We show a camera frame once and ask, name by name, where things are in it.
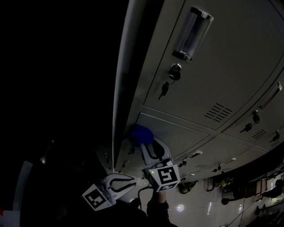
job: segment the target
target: vent grille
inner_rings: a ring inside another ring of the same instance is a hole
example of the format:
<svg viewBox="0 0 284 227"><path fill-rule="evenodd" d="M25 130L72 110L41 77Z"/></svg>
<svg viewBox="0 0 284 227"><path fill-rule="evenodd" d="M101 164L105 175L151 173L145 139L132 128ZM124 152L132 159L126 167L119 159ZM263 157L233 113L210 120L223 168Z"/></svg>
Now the vent grille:
<svg viewBox="0 0 284 227"><path fill-rule="evenodd" d="M252 137L255 138L256 140L258 140L258 139L262 138L265 134L266 134L266 132L263 129L261 129L257 133L255 133Z"/></svg>
<svg viewBox="0 0 284 227"><path fill-rule="evenodd" d="M231 110L216 103L204 116L217 122L222 122L230 114Z"/></svg>
<svg viewBox="0 0 284 227"><path fill-rule="evenodd" d="M276 147L280 142L278 140L276 140L273 144L271 144L270 146L272 147Z"/></svg>
<svg viewBox="0 0 284 227"><path fill-rule="evenodd" d="M204 167L206 167L206 165L202 165L202 164L199 164L199 165L197 165L197 166L195 166L196 168L204 168Z"/></svg>

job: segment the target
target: metal locker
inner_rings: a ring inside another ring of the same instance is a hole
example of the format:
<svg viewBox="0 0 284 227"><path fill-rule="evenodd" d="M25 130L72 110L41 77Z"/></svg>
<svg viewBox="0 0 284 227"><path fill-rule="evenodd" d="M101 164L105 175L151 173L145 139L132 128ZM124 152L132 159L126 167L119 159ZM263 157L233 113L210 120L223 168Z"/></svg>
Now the metal locker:
<svg viewBox="0 0 284 227"><path fill-rule="evenodd" d="M280 74L270 90L268 90L244 116L223 133L255 144L276 132L284 124L283 85L284 72ZM255 110L257 110L259 117L258 123L255 123L253 119ZM248 124L251 124L251 129L248 132L242 131ZM258 145L264 149L268 148L265 143L258 143Z"/></svg>
<svg viewBox="0 0 284 227"><path fill-rule="evenodd" d="M217 167L224 160L233 158L247 149L248 148L245 146L233 143L221 137L216 137L194 152L185 155L185 158L188 159L186 159L186 165L180 168L180 175L186 176L212 166ZM196 152L200 152L201 154L194 156L193 154Z"/></svg>
<svg viewBox="0 0 284 227"><path fill-rule="evenodd" d="M275 131L274 133L267 136L265 139L257 142L256 145L267 150L272 150L273 148L281 144L283 141L284 141L284 125L280 130Z"/></svg>
<svg viewBox="0 0 284 227"><path fill-rule="evenodd" d="M137 124L150 129L155 137L167 144L173 158L208 136L206 133L201 133L144 113L140 113Z"/></svg>
<svg viewBox="0 0 284 227"><path fill-rule="evenodd" d="M217 172L214 172L214 169L218 168L218 165L210 166L209 168L204 168L199 171L191 172L190 174L181 174L181 177L186 176L186 180L201 180L208 177L213 177L221 174L221 172L229 172L233 169L241 167L261 156L263 156L263 152L256 151L254 149L249 149L244 151L243 153L234 156L233 158L229 158L227 160L222 161L220 164L221 169Z"/></svg>
<svg viewBox="0 0 284 227"><path fill-rule="evenodd" d="M214 19L187 62L172 53L192 6ZM217 129L263 86L283 53L284 21L269 1L186 0L144 105ZM177 63L181 78L159 99Z"/></svg>

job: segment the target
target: locker handle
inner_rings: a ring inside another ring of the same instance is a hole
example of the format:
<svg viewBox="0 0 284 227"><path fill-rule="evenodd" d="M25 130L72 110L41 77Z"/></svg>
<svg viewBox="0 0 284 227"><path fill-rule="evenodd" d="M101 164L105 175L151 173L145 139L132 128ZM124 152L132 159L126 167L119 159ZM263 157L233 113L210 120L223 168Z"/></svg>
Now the locker handle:
<svg viewBox="0 0 284 227"><path fill-rule="evenodd" d="M186 16L172 55L191 62L212 21L211 15L192 7Z"/></svg>
<svg viewBox="0 0 284 227"><path fill-rule="evenodd" d="M261 100L261 102L258 104L258 107L263 110L272 101L272 99L279 94L281 90L282 86L278 81L277 84L273 87L273 89Z"/></svg>
<svg viewBox="0 0 284 227"><path fill-rule="evenodd" d="M196 151L192 155L190 155L189 157L185 157L184 159L191 159L191 158L194 158L194 157L196 157L197 155L200 155L200 154L203 154L203 152L202 151Z"/></svg>
<svg viewBox="0 0 284 227"><path fill-rule="evenodd" d="M237 159L236 159L236 158L232 158L231 160L226 161L226 162L224 162L224 163L221 163L220 165L225 165L225 164L228 164L228 163L230 163L230 162L232 162L232 161L235 161L235 160L237 160Z"/></svg>

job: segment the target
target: blue sponge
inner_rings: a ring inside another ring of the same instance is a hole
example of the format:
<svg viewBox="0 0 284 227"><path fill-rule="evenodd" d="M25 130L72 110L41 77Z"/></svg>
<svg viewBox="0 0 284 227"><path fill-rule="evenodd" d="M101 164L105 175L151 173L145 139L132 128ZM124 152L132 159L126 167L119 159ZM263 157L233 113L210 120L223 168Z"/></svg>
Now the blue sponge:
<svg viewBox="0 0 284 227"><path fill-rule="evenodd" d="M140 125L135 125L132 129L129 141L135 147L140 147L140 144L151 144L154 140L154 134L148 128Z"/></svg>

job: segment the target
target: black cable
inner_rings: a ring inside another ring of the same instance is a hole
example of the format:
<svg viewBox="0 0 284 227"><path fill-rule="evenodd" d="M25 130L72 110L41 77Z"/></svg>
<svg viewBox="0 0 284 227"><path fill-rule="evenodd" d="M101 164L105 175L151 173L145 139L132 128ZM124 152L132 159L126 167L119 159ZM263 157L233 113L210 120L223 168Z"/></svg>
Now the black cable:
<svg viewBox="0 0 284 227"><path fill-rule="evenodd" d="M144 188L141 188L139 191L138 191L138 199L139 199L139 203L140 203L140 210L142 210L142 203L141 203L141 199L140 199L140 191L143 191L143 190L146 190L146 189L153 189L152 186L149 186L150 183L148 184L148 186L144 187Z"/></svg>
<svg viewBox="0 0 284 227"><path fill-rule="evenodd" d="M241 213L241 220L240 220L239 227L241 226L241 221L242 221L242 219L243 219L244 207L245 207L245 198L244 198L244 202L243 202L243 212Z"/></svg>
<svg viewBox="0 0 284 227"><path fill-rule="evenodd" d="M249 207L246 208L245 210L244 210L244 208L243 208L243 212L242 212L241 214L239 214L239 215L228 225L228 227L229 227L240 215L242 215L247 209L249 209L251 205L253 205L253 204L254 204L255 202L257 202L257 201L258 201L258 200L254 201L254 202L253 202L252 204L250 204Z"/></svg>

